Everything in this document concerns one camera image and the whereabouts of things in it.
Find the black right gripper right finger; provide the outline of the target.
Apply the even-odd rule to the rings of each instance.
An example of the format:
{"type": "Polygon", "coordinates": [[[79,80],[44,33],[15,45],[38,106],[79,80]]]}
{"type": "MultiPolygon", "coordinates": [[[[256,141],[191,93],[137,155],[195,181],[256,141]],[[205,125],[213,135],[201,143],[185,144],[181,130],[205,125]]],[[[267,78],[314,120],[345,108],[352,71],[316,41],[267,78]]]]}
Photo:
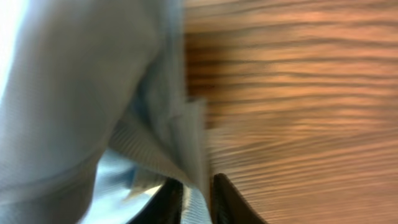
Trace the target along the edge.
{"type": "Polygon", "coordinates": [[[223,173],[213,177],[211,217],[214,224],[267,224],[223,173]]]}

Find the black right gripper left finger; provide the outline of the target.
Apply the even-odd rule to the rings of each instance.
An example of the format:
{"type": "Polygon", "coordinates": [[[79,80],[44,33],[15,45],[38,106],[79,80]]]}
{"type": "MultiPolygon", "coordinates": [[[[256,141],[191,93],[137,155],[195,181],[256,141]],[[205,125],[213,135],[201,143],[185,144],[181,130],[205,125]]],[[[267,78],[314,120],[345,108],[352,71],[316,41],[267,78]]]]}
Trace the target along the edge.
{"type": "Polygon", "coordinates": [[[180,224],[183,185],[167,179],[150,202],[127,224],[180,224]]]}

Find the light blue printed t-shirt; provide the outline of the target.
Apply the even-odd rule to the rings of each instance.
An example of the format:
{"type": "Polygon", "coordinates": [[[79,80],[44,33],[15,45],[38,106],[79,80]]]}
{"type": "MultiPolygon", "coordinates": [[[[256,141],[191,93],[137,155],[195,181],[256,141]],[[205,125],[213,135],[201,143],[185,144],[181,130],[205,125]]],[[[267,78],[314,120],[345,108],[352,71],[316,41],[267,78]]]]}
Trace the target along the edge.
{"type": "Polygon", "coordinates": [[[1,223],[128,223],[167,179],[210,223],[183,6],[1,0],[1,223]]]}

